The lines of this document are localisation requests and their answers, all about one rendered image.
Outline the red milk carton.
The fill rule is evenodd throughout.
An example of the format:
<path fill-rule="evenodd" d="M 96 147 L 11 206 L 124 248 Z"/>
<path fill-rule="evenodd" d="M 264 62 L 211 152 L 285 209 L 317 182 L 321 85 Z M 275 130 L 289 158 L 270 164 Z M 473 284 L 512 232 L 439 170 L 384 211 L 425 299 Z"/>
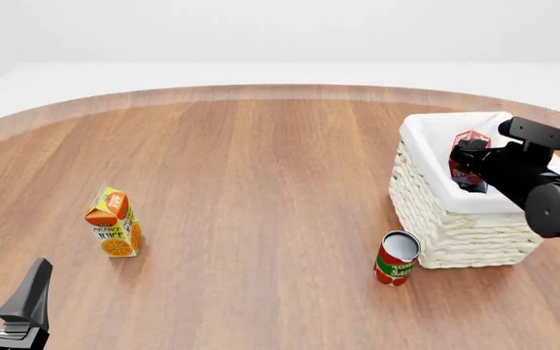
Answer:
<path fill-rule="evenodd" d="M 491 146 L 491 139 L 488 136 L 485 136 L 482 133 L 479 133 L 478 131 L 471 129 L 471 130 L 466 130 L 463 133 L 459 133 L 457 136 L 455 136 L 452 149 L 456 147 L 457 143 L 460 140 L 474 139 L 474 138 L 489 140 Z M 468 171 L 452 157 L 450 157 L 448 160 L 448 166 L 449 166 L 451 180 L 453 180 L 456 184 L 457 183 L 480 183 L 480 182 L 485 183 L 476 174 L 473 174 L 472 172 Z"/>

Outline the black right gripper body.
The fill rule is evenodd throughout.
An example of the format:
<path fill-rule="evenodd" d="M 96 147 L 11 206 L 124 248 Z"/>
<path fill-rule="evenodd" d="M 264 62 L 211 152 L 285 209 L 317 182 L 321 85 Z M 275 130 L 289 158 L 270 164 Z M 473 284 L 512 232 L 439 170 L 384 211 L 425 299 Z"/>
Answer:
<path fill-rule="evenodd" d="M 549 183 L 549 148 L 529 142 L 508 142 L 502 148 L 466 148 L 467 144 L 456 145 L 451 158 L 515 204 L 525 204 L 533 189 Z"/>

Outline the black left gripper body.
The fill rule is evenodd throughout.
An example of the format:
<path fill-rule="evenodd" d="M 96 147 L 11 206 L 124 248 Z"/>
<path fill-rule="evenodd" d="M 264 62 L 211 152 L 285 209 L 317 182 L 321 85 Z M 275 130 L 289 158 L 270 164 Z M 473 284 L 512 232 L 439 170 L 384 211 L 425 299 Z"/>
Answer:
<path fill-rule="evenodd" d="M 11 323 L 0 330 L 0 350 L 44 350 L 50 334 L 29 323 Z"/>

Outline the white woven basket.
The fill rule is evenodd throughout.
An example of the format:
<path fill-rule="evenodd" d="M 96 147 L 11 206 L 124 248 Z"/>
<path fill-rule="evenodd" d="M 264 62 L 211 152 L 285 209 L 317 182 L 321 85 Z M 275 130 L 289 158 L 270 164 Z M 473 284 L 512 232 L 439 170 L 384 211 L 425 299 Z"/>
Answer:
<path fill-rule="evenodd" d="M 487 193 L 465 192 L 451 180 L 448 160 L 455 136 L 473 129 L 491 139 L 489 148 L 521 144 L 498 131 L 513 117 L 505 112 L 416 114 L 402 123 L 389 195 L 403 229 L 420 242 L 423 267 L 516 264 L 546 239 L 497 189 L 487 184 Z M 559 154 L 554 151 L 548 164 L 558 174 Z"/>

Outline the orange juice carton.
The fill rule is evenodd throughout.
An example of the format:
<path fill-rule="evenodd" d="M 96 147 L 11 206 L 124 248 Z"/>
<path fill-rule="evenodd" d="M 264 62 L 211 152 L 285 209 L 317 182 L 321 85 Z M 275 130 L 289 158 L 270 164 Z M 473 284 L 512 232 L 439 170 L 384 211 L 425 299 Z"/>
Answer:
<path fill-rule="evenodd" d="M 128 195 L 103 183 L 86 211 L 85 220 L 111 259 L 136 257 L 143 241 L 141 225 Z"/>

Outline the tomato sauce can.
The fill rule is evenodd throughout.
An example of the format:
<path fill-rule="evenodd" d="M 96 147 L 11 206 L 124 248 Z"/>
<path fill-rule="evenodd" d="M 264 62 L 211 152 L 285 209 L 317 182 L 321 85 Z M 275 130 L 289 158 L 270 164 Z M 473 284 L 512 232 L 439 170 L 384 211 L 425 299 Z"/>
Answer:
<path fill-rule="evenodd" d="M 415 235 L 403 230 L 387 232 L 381 239 L 373 274 L 384 285 L 403 285 L 418 262 L 421 245 Z"/>

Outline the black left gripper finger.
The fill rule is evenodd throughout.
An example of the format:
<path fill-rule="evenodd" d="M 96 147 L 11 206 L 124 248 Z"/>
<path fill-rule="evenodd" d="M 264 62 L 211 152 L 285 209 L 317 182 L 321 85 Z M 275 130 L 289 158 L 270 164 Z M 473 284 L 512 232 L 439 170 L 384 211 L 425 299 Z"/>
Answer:
<path fill-rule="evenodd" d="M 0 308 L 5 329 L 49 329 L 48 296 L 53 265 L 36 259 L 12 296 Z"/>

